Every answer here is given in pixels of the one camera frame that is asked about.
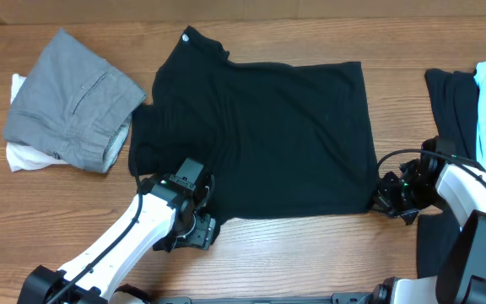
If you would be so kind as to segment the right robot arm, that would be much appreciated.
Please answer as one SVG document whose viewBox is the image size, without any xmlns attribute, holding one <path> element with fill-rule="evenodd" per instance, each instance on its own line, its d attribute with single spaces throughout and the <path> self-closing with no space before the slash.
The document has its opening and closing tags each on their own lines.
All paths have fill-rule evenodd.
<svg viewBox="0 0 486 304">
<path fill-rule="evenodd" d="M 486 303 L 486 172 L 456 155 L 455 145 L 436 136 L 419 157 L 388 172 L 373 194 L 374 210 L 406 224 L 419 211 L 443 202 L 462 228 L 438 275 L 418 280 L 390 278 L 364 303 Z"/>
</svg>

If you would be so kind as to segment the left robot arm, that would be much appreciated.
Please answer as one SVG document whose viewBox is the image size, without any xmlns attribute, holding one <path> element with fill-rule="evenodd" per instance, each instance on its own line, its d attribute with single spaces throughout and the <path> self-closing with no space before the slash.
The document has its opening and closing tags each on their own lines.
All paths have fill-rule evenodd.
<svg viewBox="0 0 486 304">
<path fill-rule="evenodd" d="M 207 250 L 215 219 L 205 212 L 214 175 L 186 159 L 174 174 L 137 181 L 125 213 L 90 247 L 52 271 L 40 265 L 25 279 L 21 303 L 140 303 L 121 282 L 150 249 Z"/>
</svg>

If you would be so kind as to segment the black t-shirt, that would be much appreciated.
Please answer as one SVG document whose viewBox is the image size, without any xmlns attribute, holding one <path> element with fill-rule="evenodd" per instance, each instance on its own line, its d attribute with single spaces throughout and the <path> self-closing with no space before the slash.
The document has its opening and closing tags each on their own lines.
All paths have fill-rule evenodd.
<svg viewBox="0 0 486 304">
<path fill-rule="evenodd" d="M 277 219 L 364 214 L 378 181 L 359 62 L 235 63 L 186 28 L 132 114 L 129 170 L 163 175 L 193 159 L 214 176 L 206 212 Z"/>
</svg>

